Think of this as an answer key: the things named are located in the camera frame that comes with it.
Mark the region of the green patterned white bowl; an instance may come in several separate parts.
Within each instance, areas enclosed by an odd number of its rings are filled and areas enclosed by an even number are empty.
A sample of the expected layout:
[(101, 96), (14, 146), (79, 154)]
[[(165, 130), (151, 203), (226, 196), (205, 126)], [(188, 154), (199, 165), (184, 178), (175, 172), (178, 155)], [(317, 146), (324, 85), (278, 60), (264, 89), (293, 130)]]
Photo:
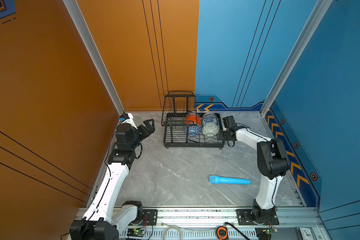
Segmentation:
[(203, 125), (202, 133), (206, 137), (213, 137), (216, 136), (219, 133), (219, 126), (215, 123), (206, 123)]

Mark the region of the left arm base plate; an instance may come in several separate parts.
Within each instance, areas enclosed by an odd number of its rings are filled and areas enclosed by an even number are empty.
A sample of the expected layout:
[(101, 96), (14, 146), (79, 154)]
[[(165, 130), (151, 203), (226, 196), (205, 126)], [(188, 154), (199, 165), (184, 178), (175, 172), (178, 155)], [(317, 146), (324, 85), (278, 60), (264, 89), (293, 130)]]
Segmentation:
[(156, 209), (142, 209), (138, 210), (137, 217), (128, 226), (156, 226), (158, 219), (158, 210)]

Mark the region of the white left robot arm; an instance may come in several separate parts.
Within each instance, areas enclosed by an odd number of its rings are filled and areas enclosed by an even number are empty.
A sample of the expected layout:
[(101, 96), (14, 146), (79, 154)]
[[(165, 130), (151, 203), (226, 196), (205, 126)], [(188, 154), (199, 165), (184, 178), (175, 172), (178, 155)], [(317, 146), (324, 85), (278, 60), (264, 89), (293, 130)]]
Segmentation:
[(74, 220), (68, 236), (72, 240), (117, 240), (125, 228), (143, 220), (143, 205), (140, 201), (127, 201), (113, 214), (122, 184), (129, 174), (134, 160), (140, 158), (136, 148), (155, 132), (155, 121), (145, 120), (136, 126), (131, 114), (123, 114), (116, 127), (116, 141), (105, 161), (107, 170), (101, 186), (85, 214)]

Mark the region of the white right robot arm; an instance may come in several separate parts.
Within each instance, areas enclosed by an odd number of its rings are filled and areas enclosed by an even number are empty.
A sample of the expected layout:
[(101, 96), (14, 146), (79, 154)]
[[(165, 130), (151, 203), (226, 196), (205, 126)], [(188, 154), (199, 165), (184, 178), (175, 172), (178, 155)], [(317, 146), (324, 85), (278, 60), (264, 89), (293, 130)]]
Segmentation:
[(233, 116), (223, 118), (224, 128), (219, 137), (225, 141), (241, 142), (257, 151), (257, 166), (261, 183), (251, 218), (257, 224), (270, 223), (276, 216), (276, 196), (280, 183), (291, 169), (285, 145), (280, 139), (271, 139), (240, 126)]

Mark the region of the orange plastic bowl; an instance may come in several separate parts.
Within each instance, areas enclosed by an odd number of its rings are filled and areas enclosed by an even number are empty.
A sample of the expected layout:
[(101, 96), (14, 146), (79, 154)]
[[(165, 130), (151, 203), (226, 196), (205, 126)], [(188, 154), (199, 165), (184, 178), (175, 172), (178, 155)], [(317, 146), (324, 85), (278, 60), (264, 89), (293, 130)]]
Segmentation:
[(185, 118), (186, 125), (201, 125), (201, 118), (197, 113), (189, 113)]

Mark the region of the blue floral white bowl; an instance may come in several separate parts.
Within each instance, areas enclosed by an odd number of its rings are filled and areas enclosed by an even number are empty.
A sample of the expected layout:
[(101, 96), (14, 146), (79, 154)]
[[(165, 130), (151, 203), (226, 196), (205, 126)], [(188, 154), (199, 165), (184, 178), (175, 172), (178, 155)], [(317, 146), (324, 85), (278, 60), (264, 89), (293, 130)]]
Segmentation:
[(205, 113), (202, 117), (202, 125), (204, 126), (208, 123), (213, 123), (217, 125), (219, 123), (217, 115), (211, 112)]

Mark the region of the black metal dish rack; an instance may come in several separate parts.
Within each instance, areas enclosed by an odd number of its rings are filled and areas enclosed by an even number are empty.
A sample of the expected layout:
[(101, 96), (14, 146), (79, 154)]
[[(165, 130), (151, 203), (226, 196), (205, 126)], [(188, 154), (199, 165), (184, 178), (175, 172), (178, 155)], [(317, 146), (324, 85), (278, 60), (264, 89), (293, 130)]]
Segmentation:
[[(203, 133), (196, 137), (189, 137), (185, 133), (186, 115), (189, 113), (197, 113), (201, 118), (205, 113), (199, 111), (200, 105), (196, 102), (196, 95), (190, 91), (170, 91), (164, 97), (164, 104), (162, 108), (162, 126), (165, 128), (164, 132), (164, 146), (170, 147), (192, 147), (192, 148), (219, 148), (222, 149), (225, 141), (218, 137), (218, 134), (213, 137), (206, 137)], [(221, 116), (217, 115), (219, 123), (217, 124), (220, 130), (222, 127)]]

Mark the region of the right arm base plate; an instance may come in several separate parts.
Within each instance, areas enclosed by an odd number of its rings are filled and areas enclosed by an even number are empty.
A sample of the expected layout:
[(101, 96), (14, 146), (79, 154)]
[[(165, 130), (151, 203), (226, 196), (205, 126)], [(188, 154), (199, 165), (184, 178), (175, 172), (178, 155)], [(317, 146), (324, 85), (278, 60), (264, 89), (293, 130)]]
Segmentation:
[(238, 209), (236, 210), (237, 219), (240, 226), (246, 225), (273, 225), (278, 226), (280, 224), (279, 218), (273, 209), (269, 210), (257, 210), (257, 209)]

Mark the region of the blue geometric patterned bowl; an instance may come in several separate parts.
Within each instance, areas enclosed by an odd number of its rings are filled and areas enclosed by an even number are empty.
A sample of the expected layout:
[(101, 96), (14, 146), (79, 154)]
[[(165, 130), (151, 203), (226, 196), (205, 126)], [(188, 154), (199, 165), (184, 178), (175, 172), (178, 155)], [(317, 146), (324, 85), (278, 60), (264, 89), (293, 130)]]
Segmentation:
[(185, 133), (189, 137), (196, 137), (202, 133), (202, 128), (199, 125), (188, 125), (185, 128)]

